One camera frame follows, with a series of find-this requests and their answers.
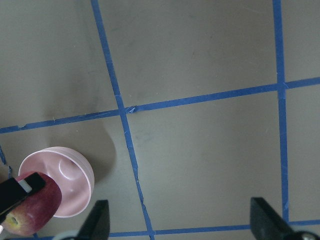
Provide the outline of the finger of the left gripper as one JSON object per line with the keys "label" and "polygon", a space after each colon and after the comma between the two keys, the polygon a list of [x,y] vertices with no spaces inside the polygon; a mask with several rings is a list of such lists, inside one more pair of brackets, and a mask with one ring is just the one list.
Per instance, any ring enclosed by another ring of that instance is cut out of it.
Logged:
{"label": "finger of the left gripper", "polygon": [[11,177],[0,184],[0,222],[29,196],[39,192],[46,185],[46,181],[35,172],[17,181]]}

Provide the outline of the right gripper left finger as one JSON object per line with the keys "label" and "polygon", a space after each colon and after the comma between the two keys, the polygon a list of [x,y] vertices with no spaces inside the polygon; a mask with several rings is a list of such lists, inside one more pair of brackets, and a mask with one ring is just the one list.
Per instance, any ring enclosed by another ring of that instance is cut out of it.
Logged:
{"label": "right gripper left finger", "polygon": [[78,240],[107,240],[110,234],[110,211],[108,200],[97,200],[81,226]]}

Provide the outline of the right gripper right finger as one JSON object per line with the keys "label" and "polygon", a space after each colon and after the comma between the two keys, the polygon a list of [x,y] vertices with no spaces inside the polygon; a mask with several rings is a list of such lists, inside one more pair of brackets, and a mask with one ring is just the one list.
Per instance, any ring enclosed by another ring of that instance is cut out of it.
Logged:
{"label": "right gripper right finger", "polygon": [[263,197],[250,199],[250,230],[256,240],[300,239]]}

